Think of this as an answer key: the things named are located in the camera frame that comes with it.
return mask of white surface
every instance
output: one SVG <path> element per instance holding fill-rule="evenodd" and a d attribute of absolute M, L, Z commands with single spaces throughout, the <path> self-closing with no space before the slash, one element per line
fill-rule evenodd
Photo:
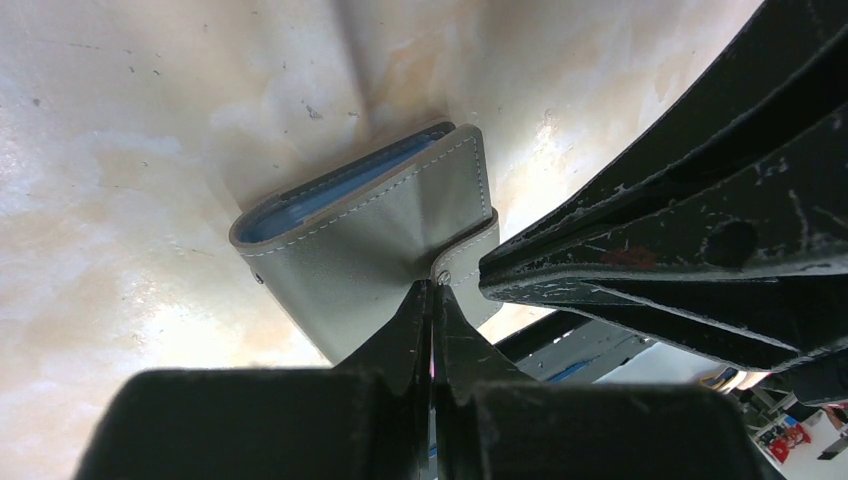
<path fill-rule="evenodd" d="M 657 343 L 596 383 L 691 383 L 721 367 L 708 358 Z"/>
<path fill-rule="evenodd" d="M 758 3 L 0 2 L 0 478 L 67 478 L 141 369 L 325 364 L 227 243 L 263 194 L 449 116 L 484 132 L 508 237 Z"/>
<path fill-rule="evenodd" d="M 804 425 L 810 434 L 812 443 L 793 448 L 786 463 L 780 465 L 780 472 L 787 480 L 844 480 L 848 478 L 848 451 L 837 455 L 833 460 L 818 460 L 822 450 L 839 438 L 836 428 L 827 418 L 822 418 L 810 427 Z"/>

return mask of gray leather wallet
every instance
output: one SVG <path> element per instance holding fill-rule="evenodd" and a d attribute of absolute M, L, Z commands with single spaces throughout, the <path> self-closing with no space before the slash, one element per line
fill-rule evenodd
<path fill-rule="evenodd" d="M 450 283 L 468 321 L 500 308 L 477 288 L 499 243 L 480 130 L 440 123 L 241 215 L 230 242 L 338 363 L 382 327 L 411 282 Z"/>

